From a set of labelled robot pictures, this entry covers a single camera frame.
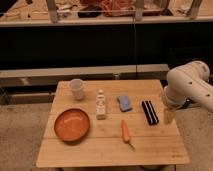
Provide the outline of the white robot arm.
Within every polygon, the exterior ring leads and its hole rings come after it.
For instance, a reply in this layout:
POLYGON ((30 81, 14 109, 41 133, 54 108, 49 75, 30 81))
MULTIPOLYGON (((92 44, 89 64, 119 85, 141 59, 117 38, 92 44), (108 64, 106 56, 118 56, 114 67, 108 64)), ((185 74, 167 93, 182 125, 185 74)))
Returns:
POLYGON ((170 124, 186 99, 189 98, 213 113, 213 86, 208 83, 210 69, 205 62, 192 61, 168 71, 162 101, 164 123, 170 124))

